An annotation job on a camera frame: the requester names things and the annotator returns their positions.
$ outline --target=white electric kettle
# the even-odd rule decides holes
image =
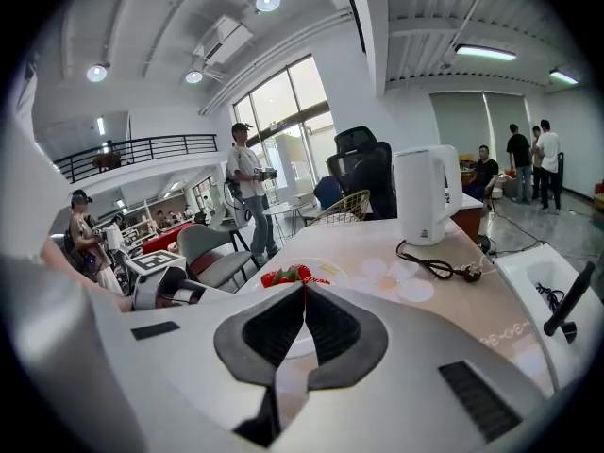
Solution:
[[[453,146],[427,146],[394,153],[394,184],[398,223],[407,243],[434,245],[442,240],[445,219],[461,207],[457,150]]]

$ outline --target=fluorescent light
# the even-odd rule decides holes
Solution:
[[[99,117],[96,120],[96,126],[98,127],[98,133],[103,136],[105,134],[105,124],[103,123],[102,117]]]
[[[189,82],[189,84],[196,84],[203,78],[203,75],[199,71],[190,71],[187,75],[185,75],[185,80]]]
[[[457,52],[461,56],[488,57],[491,59],[500,60],[516,59],[516,55],[512,52],[492,49],[490,47],[481,47],[480,45],[458,45],[455,48],[455,52]]]
[[[86,77],[91,82],[100,82],[107,77],[107,68],[103,65],[93,65],[88,71],[86,71]]]
[[[551,71],[549,73],[552,77],[556,77],[559,80],[563,80],[567,84],[579,84],[579,81],[574,79],[573,77],[569,77],[568,75],[563,74],[559,71]]]
[[[280,3],[281,0],[256,0],[256,8],[259,11],[273,11]]]

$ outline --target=round white table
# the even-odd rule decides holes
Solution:
[[[306,207],[309,203],[310,203],[310,201],[307,201],[306,203],[302,203],[301,205],[290,205],[289,203],[280,203],[278,205],[274,205],[273,207],[267,208],[262,213],[265,216],[275,217],[275,223],[277,224],[277,232],[279,234],[279,239],[281,240],[281,245],[284,245],[288,240],[290,240],[292,238],[293,235],[295,235],[296,222],[297,222],[298,216],[302,220],[302,223],[304,223],[304,218],[300,214],[300,209]],[[288,212],[290,212],[292,214],[292,233],[290,235],[286,235],[283,232],[283,228],[281,228],[279,220],[277,219],[277,215],[285,214]]]

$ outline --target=black metal railing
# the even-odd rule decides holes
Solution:
[[[72,183],[99,173],[172,156],[218,151],[215,134],[180,134],[138,140],[109,142],[54,161]]]

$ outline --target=floor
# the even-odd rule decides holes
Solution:
[[[604,214],[594,213],[591,204],[567,193],[562,194],[560,215],[542,214],[540,208],[538,202],[523,205],[514,203],[506,197],[496,200],[495,212],[490,212],[482,218],[480,233],[493,241],[492,250],[497,253],[520,250],[531,246],[537,239],[547,241],[577,271],[581,271],[588,260],[593,261],[596,263],[596,272],[592,277],[592,288],[600,298],[604,299],[604,277],[600,278],[604,271],[604,257],[598,262],[598,257],[604,252]],[[553,203],[550,204],[550,211],[553,211]],[[292,230],[290,215],[287,213],[287,216],[278,216],[281,228],[286,234],[291,233]],[[302,226],[301,220],[298,219],[297,229]],[[241,233],[243,239],[250,245],[254,234],[254,221],[250,221],[248,226],[242,228]],[[281,248],[283,244],[277,237],[276,228],[275,237],[277,245]],[[218,250],[228,253],[232,250],[232,246],[224,245]],[[257,270],[253,263],[248,262],[245,272],[250,278]],[[241,275],[238,275],[236,280],[240,286],[243,284]],[[233,282],[223,286],[225,291],[233,293],[237,288]]]

